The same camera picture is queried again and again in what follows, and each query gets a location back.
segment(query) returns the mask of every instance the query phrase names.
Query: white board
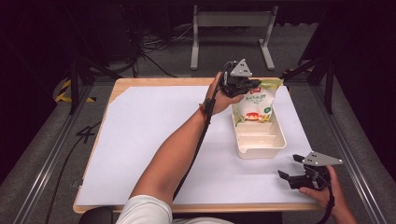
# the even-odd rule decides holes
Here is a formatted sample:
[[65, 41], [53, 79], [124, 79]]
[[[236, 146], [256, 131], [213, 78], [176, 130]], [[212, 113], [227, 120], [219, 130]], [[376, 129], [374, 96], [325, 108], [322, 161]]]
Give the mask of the white board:
[[[207, 86], [132, 87], [109, 106], [76, 205], [124, 205], [160, 144], [205, 98]], [[214, 116], [175, 204], [312, 203], [277, 170], [302, 175], [311, 147], [286, 87], [274, 101], [287, 145], [272, 159], [237, 154], [231, 107]]]

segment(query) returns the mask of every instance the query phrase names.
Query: snack bag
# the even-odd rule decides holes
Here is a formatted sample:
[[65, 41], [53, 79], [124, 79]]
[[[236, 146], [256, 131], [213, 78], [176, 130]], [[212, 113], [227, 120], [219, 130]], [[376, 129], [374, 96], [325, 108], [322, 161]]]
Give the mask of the snack bag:
[[250, 90], [238, 104], [239, 117], [242, 121], [267, 122], [271, 118], [272, 104], [276, 90], [283, 79], [263, 80], [260, 86]]

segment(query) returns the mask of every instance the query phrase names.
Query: white plastic tray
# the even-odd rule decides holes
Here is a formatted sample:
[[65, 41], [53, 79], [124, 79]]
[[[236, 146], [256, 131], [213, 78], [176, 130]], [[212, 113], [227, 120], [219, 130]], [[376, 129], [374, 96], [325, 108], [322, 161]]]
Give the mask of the white plastic tray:
[[273, 158], [286, 146], [285, 136], [277, 122], [276, 110], [268, 122], [237, 122], [237, 105], [233, 105], [233, 124], [238, 155], [243, 159]]

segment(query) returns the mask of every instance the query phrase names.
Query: red logo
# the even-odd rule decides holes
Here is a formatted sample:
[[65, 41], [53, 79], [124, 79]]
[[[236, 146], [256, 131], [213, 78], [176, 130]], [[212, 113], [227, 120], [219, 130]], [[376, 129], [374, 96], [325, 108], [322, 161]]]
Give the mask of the red logo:
[[258, 88], [250, 90], [250, 94], [253, 94], [254, 92], [261, 92], [261, 91], [262, 91], [262, 88], [258, 87]]

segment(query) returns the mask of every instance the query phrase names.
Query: white t-shirt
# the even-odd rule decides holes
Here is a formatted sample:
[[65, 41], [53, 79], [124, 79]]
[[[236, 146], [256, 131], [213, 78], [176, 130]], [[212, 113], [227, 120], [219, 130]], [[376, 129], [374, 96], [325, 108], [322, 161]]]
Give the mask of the white t-shirt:
[[148, 195], [134, 196], [124, 205], [116, 224], [233, 224], [232, 222], [213, 218], [198, 217], [193, 219], [172, 218], [172, 210], [167, 203]]

